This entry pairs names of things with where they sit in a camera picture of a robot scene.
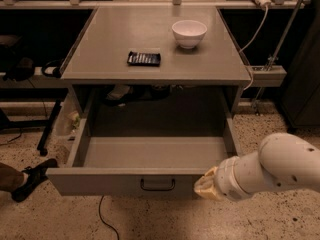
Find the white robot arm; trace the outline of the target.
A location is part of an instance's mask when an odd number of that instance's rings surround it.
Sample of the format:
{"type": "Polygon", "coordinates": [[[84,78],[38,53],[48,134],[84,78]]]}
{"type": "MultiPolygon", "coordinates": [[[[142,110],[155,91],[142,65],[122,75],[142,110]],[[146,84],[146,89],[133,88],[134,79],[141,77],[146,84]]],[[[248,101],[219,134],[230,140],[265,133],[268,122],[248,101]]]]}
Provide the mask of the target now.
{"type": "Polygon", "coordinates": [[[223,160],[194,184],[196,194],[215,201],[294,189],[320,192],[320,150],[288,133],[265,137],[256,151],[223,160]]]}

